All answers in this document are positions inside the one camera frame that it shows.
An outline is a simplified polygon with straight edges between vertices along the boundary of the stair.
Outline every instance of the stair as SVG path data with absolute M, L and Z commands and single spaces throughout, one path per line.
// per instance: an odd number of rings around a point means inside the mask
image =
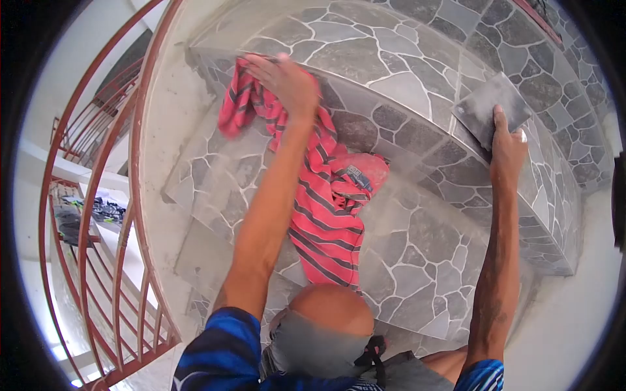
M 576 272 L 581 193 L 606 186 L 612 171 L 600 127 L 611 102 L 586 43 L 554 4 L 548 15 L 570 37 L 563 33 L 560 47 L 508 0 L 375 3 L 231 2 L 188 41 L 187 62 L 220 102 L 237 50 L 290 53 L 318 79 L 339 141 L 390 160 L 388 182 L 359 215 L 361 287 L 377 330 L 426 355 L 467 342 L 491 223 L 490 154 L 452 116 L 453 102 L 503 70 L 534 111 L 518 189 L 520 255 L 530 266 L 520 309 L 535 274 Z M 226 141 L 215 129 L 218 109 L 211 107 L 163 189 L 195 219 L 175 271 L 208 303 L 272 159 L 263 119 Z M 262 342 L 272 316 L 306 283 L 285 239 Z

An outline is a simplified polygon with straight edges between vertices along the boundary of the blue patterned shirt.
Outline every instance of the blue patterned shirt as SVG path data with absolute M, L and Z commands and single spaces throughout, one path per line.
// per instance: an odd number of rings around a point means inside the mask
M 376 384 L 354 377 L 322 379 L 277 372 L 261 382 L 260 329 L 259 321 L 246 311 L 234 307 L 217 310 L 183 352 L 172 390 L 382 391 Z M 461 374 L 455 390 L 501 390 L 503 371 L 500 361 L 478 362 Z

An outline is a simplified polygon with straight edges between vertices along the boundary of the shirt sleeve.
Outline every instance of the shirt sleeve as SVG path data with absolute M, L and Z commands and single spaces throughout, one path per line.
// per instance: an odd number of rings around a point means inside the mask
M 233 390 L 259 385 L 260 324 L 239 308 L 217 310 L 180 357 L 172 390 Z
M 459 376 L 454 391 L 500 391 L 504 385 L 505 367 L 500 360 L 482 360 Z

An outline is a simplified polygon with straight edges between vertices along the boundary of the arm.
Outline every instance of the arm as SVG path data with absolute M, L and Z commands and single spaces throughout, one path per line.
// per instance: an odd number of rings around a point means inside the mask
M 521 129 L 509 134 L 506 117 L 494 108 L 496 132 L 490 175 L 493 184 L 491 236 L 476 284 L 463 370 L 486 359 L 502 361 L 520 290 L 517 182 L 528 145 Z
M 313 130 L 318 96 L 312 78 L 285 54 L 279 64 L 247 55 L 247 72 L 273 92 L 289 113 L 280 148 L 265 172 L 235 241 L 233 263 L 213 306 L 237 307 L 260 320 L 267 285 L 294 209 L 298 174 Z

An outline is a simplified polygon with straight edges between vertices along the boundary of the red rag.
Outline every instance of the red rag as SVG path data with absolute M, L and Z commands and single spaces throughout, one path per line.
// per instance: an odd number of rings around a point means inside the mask
M 259 115 L 274 137 L 269 148 L 276 151 L 287 112 L 274 94 L 245 72 L 247 63 L 237 59 L 218 128 L 226 137 L 235 138 Z M 317 80 L 302 71 L 317 86 Z M 317 93 L 321 96 L 319 86 Z M 299 174 L 289 236 L 311 283 L 337 283 L 360 292 L 358 264 L 364 227 L 356 214 L 384 184 L 389 167 L 380 155 L 348 153 L 337 142 L 330 112 L 321 102 Z

